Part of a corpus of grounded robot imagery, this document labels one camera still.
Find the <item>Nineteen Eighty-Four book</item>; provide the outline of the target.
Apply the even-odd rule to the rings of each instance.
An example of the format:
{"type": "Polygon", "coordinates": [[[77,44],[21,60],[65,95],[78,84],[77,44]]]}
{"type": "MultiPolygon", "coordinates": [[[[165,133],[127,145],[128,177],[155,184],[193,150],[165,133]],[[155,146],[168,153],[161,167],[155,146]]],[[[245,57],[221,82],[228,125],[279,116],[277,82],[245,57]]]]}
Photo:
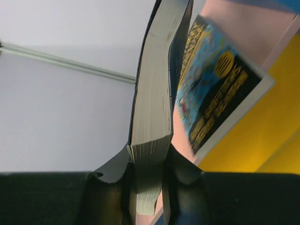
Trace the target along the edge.
{"type": "Polygon", "coordinates": [[[192,8],[191,0],[156,1],[144,34],[127,145],[141,215],[155,214],[161,192],[192,8]]]}

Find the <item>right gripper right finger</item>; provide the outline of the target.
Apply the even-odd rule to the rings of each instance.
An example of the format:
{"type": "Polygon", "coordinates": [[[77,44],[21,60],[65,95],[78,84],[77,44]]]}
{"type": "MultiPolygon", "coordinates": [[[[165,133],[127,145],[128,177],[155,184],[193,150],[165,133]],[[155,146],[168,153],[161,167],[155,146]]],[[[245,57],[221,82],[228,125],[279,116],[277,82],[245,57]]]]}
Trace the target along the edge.
{"type": "Polygon", "coordinates": [[[166,225],[297,225],[300,177],[205,172],[170,146],[164,164],[166,225]]]}

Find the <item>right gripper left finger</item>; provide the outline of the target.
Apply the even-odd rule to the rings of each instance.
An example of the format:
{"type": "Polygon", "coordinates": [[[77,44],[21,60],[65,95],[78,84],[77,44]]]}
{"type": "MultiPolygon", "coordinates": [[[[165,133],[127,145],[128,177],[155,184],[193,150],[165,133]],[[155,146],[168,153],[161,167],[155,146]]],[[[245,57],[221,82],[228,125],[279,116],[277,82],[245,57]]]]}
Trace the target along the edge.
{"type": "Polygon", "coordinates": [[[133,163],[123,148],[92,172],[3,172],[3,225],[133,225],[133,163]]]}

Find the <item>black blue Treehouse book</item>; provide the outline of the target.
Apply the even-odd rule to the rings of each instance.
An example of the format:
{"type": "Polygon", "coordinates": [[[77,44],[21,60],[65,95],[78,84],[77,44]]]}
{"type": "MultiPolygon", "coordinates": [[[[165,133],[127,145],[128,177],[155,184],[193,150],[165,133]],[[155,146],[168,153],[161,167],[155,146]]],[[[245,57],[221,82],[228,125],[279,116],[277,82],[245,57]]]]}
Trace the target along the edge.
{"type": "Polygon", "coordinates": [[[198,15],[176,97],[194,155],[204,157],[274,84],[212,20],[198,15]]]}

